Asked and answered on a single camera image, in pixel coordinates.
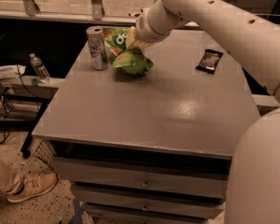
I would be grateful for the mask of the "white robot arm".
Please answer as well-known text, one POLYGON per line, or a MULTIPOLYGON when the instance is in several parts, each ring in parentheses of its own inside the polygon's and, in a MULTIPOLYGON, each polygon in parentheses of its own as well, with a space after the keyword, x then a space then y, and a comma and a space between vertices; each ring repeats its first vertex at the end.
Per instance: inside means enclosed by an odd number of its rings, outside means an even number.
POLYGON ((223 0, 156 0, 137 18, 127 44, 161 42, 190 21, 279 104, 233 131, 224 224, 280 224, 280 26, 223 0))

